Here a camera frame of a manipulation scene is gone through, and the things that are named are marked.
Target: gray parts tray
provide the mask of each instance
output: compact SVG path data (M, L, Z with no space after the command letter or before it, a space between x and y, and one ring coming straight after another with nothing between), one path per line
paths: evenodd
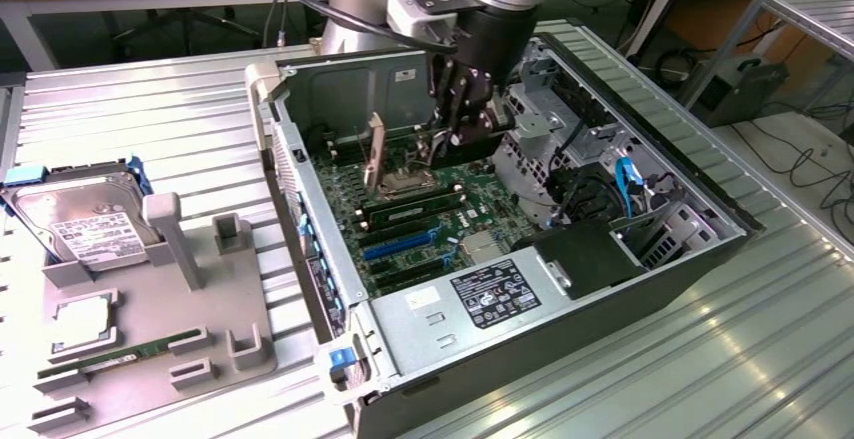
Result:
M63 401L86 404L78 408L86 413L63 413L62 420L46 420L46 414L37 413L31 424L46 437L79 434L277 368L250 224L238 217L220 216L220 220L221 227L233 221L220 237L214 226L185 231L205 279L199 290L189 289L175 261L106 271L94 281L63 289L46 281L46 324L63 301L106 290L121 295L110 311L121 332L117 346L51 365L34 378L34 387L47 396L46 410L51 400L58 401L54 407ZM240 239L224 238L224 233ZM224 247L224 239L228 246L246 241L241 244L246 247ZM245 348L260 352L236 357L236 350ZM45 351L47 359L50 344ZM95 357L110 361L93 365ZM45 377L51 370L58 371L51 375L57 380Z

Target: blue pcie slot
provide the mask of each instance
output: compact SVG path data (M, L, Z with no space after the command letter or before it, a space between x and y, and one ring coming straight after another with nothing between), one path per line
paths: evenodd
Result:
M405 237L404 239L385 244L382 246L368 249L362 253L362 258L366 261L373 261L374 259L381 259L382 257L397 254L398 252L408 251L420 246L426 246L428 244L433 244L437 240L437 236L440 235L440 228L434 228L428 232L417 234L416 236Z

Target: motherboard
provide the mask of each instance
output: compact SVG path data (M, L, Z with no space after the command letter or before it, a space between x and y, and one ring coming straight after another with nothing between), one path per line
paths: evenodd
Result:
M416 136L390 141L384 183L366 188L368 145L356 158L313 156L338 227L372 297L412 287L510 252L538 230L490 160L432 170L412 159ZM377 211L374 224L358 211Z

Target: green circuit board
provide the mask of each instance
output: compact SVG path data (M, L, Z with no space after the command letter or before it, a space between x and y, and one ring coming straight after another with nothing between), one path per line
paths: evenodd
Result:
M514 201L514 193L508 190L496 174L488 172L484 167L485 162L478 162L474 165L464 164L429 171L434 185L418 191L437 190L456 184L464 186L466 198L462 201L462 207L421 219L424 223L429 224L429 228L437 232L437 238L433 243L389 255L382 259L366 261L364 259L366 247L360 245L360 239L368 233L358 221L354 220L356 210L366 205L388 203L393 199L384 193L370 194L365 190L364 163L346 166L336 165L329 155L313 157L313 162L348 248L365 286L374 298L474 265L472 257L466 254L465 248L461 247L461 241L466 236L489 231L498 246L506 253L510 251L516 241L537 232L536 226L526 218L517 204L518 201ZM400 171L408 164L402 147L388 147L385 164L385 170L389 173ZM421 169L412 166L410 163L410 167L406 168L408 172L421 171L422 174L426 174L425 166L417 166ZM402 195L394 199L402 199L412 195ZM397 274L400 277L408 269L441 258L446 259L446 265L442 270L414 280L397 282L394 286L381 287L378 285L378 279L382 276ZM382 273L373 274L370 264L381 261L390 261L393 267Z

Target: hard drive label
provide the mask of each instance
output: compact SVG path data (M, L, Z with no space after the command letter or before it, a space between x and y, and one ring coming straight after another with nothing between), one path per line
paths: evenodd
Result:
M513 259L452 279L472 321L488 329L541 306Z
M145 251L143 241L125 212L51 224L59 239L85 264L98 264Z

